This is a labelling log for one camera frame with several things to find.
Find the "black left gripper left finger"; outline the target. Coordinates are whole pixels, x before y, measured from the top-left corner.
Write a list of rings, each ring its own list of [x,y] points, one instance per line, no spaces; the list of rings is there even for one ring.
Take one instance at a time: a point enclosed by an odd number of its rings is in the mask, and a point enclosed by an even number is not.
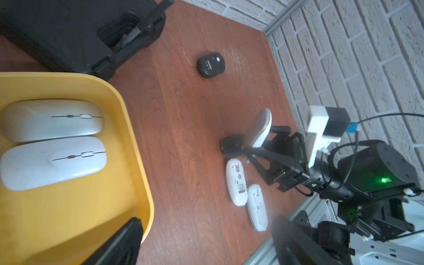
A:
[[[143,234],[141,220],[133,217],[82,264],[135,265]]]

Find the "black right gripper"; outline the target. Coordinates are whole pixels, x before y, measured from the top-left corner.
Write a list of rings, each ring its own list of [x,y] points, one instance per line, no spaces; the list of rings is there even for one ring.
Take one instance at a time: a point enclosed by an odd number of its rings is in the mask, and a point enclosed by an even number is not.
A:
[[[278,190],[281,192],[296,188],[298,185],[303,185],[314,192],[323,189],[322,174],[311,170],[308,166],[303,134],[292,133],[289,126],[271,126],[269,132],[274,138],[265,142],[265,150],[246,148],[243,151],[265,183],[278,183]],[[256,157],[269,161],[270,168],[266,170]]]

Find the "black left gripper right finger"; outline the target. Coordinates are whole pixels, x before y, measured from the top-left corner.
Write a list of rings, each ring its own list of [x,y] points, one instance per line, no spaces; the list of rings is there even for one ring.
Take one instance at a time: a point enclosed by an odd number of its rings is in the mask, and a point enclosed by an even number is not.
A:
[[[273,221],[272,238],[281,265],[333,265],[335,259],[283,215]]]

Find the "silver mouse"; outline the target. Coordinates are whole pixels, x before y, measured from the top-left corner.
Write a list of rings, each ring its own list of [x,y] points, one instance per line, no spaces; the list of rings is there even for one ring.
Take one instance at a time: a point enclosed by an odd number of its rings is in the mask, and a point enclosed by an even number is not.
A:
[[[17,143],[94,135],[103,126],[101,109],[83,100],[26,100],[1,110],[2,135]]]

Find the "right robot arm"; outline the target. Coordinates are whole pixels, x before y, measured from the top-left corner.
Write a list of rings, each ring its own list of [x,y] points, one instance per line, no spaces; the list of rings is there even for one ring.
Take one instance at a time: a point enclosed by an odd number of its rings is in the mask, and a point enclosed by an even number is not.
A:
[[[355,251],[350,236],[387,242],[417,234],[405,219],[403,205],[423,194],[415,167],[381,140],[356,139],[354,153],[334,163],[309,158],[304,137],[289,127],[272,127],[272,140],[263,147],[246,147],[246,158],[262,179],[286,192],[306,187],[311,194],[337,204],[341,223],[323,221],[317,227],[305,220],[277,216],[272,237],[278,260],[300,265],[349,265]]]

